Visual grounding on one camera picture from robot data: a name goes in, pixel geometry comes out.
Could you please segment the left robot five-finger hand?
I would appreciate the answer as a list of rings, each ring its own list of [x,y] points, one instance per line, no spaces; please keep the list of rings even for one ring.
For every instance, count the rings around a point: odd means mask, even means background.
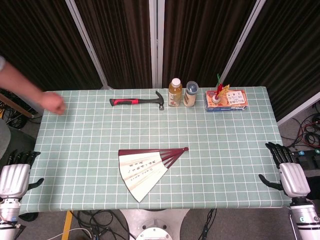
[[[44,179],[29,183],[30,172],[38,151],[26,151],[18,153],[14,150],[10,153],[8,160],[2,168],[0,175],[0,198],[22,199],[27,191],[39,187]]]

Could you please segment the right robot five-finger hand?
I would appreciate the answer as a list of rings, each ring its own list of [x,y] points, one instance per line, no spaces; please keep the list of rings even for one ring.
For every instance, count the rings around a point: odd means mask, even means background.
[[[270,182],[262,174],[259,178],[267,187],[283,191],[290,198],[306,197],[310,192],[306,175],[294,159],[294,154],[286,146],[268,142],[265,146],[270,151],[278,169],[280,182]]]

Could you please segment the person's bare hand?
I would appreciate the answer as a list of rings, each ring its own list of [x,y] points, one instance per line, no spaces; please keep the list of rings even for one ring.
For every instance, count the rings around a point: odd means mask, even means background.
[[[39,104],[51,113],[62,115],[66,110],[64,98],[55,92],[43,92]]]

